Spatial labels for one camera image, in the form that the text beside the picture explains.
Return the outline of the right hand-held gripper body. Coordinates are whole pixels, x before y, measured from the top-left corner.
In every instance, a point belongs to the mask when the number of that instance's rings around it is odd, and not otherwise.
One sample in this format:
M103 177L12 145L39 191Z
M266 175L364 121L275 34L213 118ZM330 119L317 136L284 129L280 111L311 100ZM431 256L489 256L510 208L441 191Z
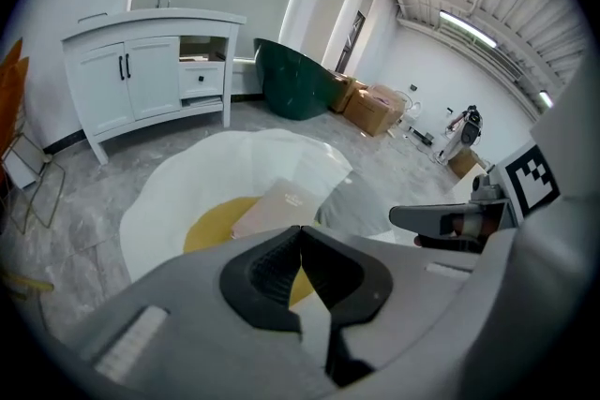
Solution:
M558 100L532 128L532 140L491 171L476 177L468 213L448 216L452 239L483 244L503 228L516 227L556 199L599 195L599 58L588 56Z

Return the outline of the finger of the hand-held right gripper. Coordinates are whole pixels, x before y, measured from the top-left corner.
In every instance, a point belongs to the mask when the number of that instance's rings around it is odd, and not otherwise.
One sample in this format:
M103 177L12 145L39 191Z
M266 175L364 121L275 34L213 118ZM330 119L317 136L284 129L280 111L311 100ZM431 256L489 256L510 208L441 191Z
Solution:
M416 235L413 239L416 246L430 249L465 252L481 254L485 244L477 241L460 240L456 237L449 239L430 238L424 235Z
M395 206L389 211L390 222L414 233L452 233L454 221L469 212L469 205L436 204Z

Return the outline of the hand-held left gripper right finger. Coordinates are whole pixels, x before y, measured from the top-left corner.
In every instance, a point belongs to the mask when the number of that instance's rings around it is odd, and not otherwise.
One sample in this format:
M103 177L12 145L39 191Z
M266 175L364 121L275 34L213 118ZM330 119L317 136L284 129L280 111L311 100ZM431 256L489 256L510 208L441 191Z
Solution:
M478 324L454 308L481 256L301 230L302 266L330 315L312 399L459 399Z

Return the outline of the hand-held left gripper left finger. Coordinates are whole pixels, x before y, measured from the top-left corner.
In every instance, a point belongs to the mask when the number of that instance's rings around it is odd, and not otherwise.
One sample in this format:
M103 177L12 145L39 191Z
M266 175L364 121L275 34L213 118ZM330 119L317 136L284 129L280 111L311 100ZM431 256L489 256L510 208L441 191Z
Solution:
M320 399L328 377L299 333L248 325L219 288L226 263L279 229L170 259L48 344L94 399Z

